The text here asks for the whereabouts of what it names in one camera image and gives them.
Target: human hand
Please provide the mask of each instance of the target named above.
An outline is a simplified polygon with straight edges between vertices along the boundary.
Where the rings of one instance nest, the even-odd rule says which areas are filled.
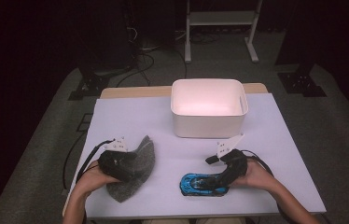
[[[105,184],[114,182],[119,182],[119,180],[113,176],[104,174],[99,168],[98,161],[93,161],[76,183],[73,192],[88,197],[94,190],[99,189]]]
[[[247,172],[239,176],[231,184],[231,187],[248,186],[257,189],[270,190],[278,181],[270,175],[257,161],[247,160]]]

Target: white paper sheet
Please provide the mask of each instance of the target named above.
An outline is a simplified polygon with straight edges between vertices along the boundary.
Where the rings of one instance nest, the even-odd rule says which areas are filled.
[[[238,149],[258,154],[273,174],[310,212],[325,212],[307,168],[271,94],[247,94],[249,111]],[[105,188],[86,204],[88,217],[215,217],[278,213],[275,200],[259,189],[231,188],[223,197],[185,197],[179,182],[187,173],[221,173],[222,162],[204,160],[216,154],[218,139],[187,139],[174,135],[170,97],[98,100],[77,170],[92,149],[104,140],[124,137],[130,150],[145,135],[155,144],[156,164],[148,181],[126,202],[117,203]],[[94,159],[102,153],[98,151]]]

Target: white bin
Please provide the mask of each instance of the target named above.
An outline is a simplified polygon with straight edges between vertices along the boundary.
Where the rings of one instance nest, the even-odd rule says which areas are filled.
[[[174,133],[189,138],[229,138],[240,133],[248,105],[234,79],[179,79],[172,86]]]

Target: gray carpet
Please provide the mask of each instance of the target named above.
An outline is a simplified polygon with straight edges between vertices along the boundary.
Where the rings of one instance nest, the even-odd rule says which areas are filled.
[[[349,223],[349,102],[331,74],[316,65],[311,76],[328,97],[305,98],[287,94],[277,73],[294,66],[274,66],[284,33],[256,33],[254,45],[260,59],[251,63],[243,35],[222,35],[208,45],[192,45],[192,63],[187,76],[235,78],[243,83],[261,82],[271,92],[286,125],[320,192],[331,223]],[[183,44],[177,45],[183,53]],[[185,65],[173,50],[149,53],[154,65],[146,71],[151,86],[172,85],[185,76]],[[140,58],[143,67],[144,59]],[[115,87],[126,75],[113,77]],[[71,72],[41,119],[21,160],[0,197],[0,223],[61,223],[66,197],[63,196],[62,170],[66,155],[81,136],[77,125],[85,113],[93,112],[97,97],[68,101],[81,74]],[[121,87],[146,86],[140,75],[121,83]],[[70,186],[85,142],[81,136],[66,166],[66,185]],[[124,220],[97,223],[127,223]],[[286,223],[279,216],[262,217],[259,223]]]

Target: toy car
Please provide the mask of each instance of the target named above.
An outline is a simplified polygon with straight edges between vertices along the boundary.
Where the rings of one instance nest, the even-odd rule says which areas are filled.
[[[223,196],[229,187],[217,187],[216,175],[186,174],[181,178],[180,189],[184,196]]]

